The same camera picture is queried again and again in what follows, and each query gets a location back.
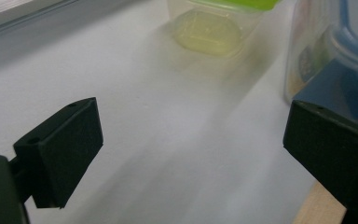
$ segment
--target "screw hole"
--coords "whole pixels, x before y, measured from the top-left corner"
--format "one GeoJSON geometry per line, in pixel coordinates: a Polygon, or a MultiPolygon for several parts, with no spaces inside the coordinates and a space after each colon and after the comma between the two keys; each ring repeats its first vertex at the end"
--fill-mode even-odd
{"type": "Polygon", "coordinates": [[[35,137],[35,138],[31,138],[30,140],[28,140],[28,144],[35,144],[38,143],[40,141],[40,138],[35,137]]]}

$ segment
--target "white table surface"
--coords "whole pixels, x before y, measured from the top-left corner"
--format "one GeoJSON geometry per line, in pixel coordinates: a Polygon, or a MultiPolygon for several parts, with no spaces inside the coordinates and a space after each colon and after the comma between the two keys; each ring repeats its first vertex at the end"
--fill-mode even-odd
{"type": "Polygon", "coordinates": [[[66,207],[31,199],[32,222],[291,223],[314,180],[282,147],[294,3],[230,59],[176,45],[163,0],[80,0],[0,33],[0,155],[80,99],[103,126],[66,207]]]}

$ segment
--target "green lid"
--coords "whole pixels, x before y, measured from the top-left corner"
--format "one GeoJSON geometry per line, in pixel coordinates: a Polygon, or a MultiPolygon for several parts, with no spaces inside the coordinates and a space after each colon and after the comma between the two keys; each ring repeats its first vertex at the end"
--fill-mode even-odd
{"type": "Polygon", "coordinates": [[[212,7],[223,7],[226,9],[253,8],[257,10],[271,10],[280,0],[189,0],[212,7]]]}

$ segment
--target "transparent container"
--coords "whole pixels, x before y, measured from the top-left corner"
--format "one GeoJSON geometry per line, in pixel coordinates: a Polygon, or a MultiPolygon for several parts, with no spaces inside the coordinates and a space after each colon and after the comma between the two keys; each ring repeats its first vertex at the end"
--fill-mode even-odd
{"type": "Polygon", "coordinates": [[[277,1],[168,0],[173,38],[186,49],[233,55],[277,1]]]}
{"type": "Polygon", "coordinates": [[[358,123],[358,1],[298,0],[286,97],[358,123]]]}
{"type": "Polygon", "coordinates": [[[291,100],[330,62],[358,71],[358,1],[298,0],[286,70],[291,100]]]}

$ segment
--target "wooden edge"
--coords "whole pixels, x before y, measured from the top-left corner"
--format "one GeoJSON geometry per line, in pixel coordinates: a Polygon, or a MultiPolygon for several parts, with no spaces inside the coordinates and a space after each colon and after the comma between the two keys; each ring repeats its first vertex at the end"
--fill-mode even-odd
{"type": "Polygon", "coordinates": [[[345,213],[346,208],[316,181],[293,224],[340,224],[345,213]]]}

